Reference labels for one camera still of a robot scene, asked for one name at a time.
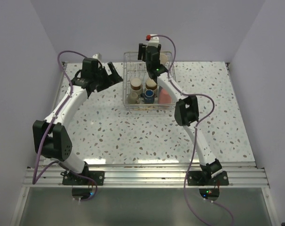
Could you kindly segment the tall beige cup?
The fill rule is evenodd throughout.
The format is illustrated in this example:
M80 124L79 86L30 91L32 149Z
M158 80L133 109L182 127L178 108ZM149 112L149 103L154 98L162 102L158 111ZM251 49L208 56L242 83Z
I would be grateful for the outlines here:
M168 57L167 57L166 54L160 53L160 55L159 55L159 60L160 60L160 63L161 63L163 66L165 66L165 65L167 64L167 62L168 62Z

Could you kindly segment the small olive mug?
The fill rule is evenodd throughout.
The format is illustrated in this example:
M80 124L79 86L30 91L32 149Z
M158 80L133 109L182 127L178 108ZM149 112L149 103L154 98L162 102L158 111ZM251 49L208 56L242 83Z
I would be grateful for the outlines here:
M128 94L127 103L130 105L139 104L140 100L138 94L135 92L131 92L130 94Z

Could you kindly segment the steel cup with brown band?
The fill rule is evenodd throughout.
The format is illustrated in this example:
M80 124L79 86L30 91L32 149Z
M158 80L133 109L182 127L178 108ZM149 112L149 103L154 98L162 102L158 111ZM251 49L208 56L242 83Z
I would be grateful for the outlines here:
M156 94L157 90L158 90L158 85L151 78L147 78L147 80L145 82L145 89L146 90L152 90L154 92L154 94Z

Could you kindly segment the black mug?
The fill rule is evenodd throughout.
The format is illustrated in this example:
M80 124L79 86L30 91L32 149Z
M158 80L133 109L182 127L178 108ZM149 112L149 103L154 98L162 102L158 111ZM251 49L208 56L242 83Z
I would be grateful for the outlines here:
M153 104L155 101L155 94L151 89L145 90L145 92L141 94L141 97L145 104Z

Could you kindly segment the coral pink cup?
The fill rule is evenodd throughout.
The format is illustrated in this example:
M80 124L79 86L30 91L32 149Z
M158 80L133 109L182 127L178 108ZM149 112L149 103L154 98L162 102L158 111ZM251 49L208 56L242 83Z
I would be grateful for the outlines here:
M172 98L169 93L165 89L161 89L158 95L158 103L159 104L171 104Z

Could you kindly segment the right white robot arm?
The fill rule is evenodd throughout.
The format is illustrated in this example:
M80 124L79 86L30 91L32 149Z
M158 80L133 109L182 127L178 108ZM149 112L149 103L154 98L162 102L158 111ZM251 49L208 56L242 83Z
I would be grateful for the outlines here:
M139 44L138 60L146 63L146 70L151 79L168 92L175 102L174 119L183 127L193 142L193 154L198 155L200 171L188 170L186 180L189 185L213 185L223 172L222 165L209 147L203 133L198 129L199 119L197 94L185 94L168 69L160 63L161 45Z

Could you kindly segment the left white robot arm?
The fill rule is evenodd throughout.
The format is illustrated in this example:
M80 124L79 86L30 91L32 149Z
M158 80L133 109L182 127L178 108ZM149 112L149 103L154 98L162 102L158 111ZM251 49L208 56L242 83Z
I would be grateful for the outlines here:
M48 164L59 164L64 185L98 186L97 178L88 164L72 150L68 127L79 107L94 92L101 92L123 81L112 62L109 72L97 58L84 58L82 68L73 78L67 77L69 87L59 104L44 120L36 120L32 126L35 151L38 157L52 159Z

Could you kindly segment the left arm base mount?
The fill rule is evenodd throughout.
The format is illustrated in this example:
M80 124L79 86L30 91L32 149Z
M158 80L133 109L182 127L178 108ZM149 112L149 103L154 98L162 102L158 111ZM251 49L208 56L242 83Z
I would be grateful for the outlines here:
M102 186L105 179L104 171L89 171L86 175L72 174L68 171L60 173L63 177L62 184L65 186Z

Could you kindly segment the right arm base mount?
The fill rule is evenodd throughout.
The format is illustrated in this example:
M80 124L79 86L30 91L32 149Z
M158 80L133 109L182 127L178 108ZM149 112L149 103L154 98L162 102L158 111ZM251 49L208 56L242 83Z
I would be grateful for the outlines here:
M206 177L202 171L189 171L187 182L189 186L228 186L230 184L226 171L222 171L213 178Z

